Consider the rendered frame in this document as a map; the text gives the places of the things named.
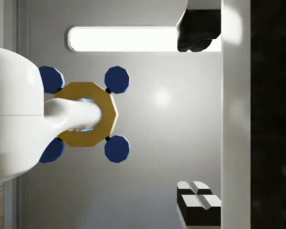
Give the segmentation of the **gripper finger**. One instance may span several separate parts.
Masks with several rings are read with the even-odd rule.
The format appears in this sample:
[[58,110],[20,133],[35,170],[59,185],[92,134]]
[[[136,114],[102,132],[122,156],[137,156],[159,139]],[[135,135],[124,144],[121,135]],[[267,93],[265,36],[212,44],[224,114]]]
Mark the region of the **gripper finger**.
[[177,212],[183,229],[221,229],[221,200],[203,182],[177,183]]
[[177,50],[201,52],[221,34],[221,0],[186,0],[177,23]]

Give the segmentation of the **drone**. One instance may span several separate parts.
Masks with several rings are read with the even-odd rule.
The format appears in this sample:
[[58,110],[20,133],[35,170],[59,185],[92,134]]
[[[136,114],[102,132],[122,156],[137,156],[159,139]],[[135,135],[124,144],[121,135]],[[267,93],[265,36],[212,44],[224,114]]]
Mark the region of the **drone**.
[[54,98],[44,103],[44,118],[54,129],[55,138],[42,153],[39,161],[57,160],[64,145],[91,147],[105,140],[105,155],[114,163],[127,159],[129,141],[121,135],[112,136],[118,110],[112,93],[124,93],[130,84],[128,72],[120,67],[109,68],[105,74],[106,89],[92,82],[64,84],[63,75],[49,66],[39,67],[44,92]]

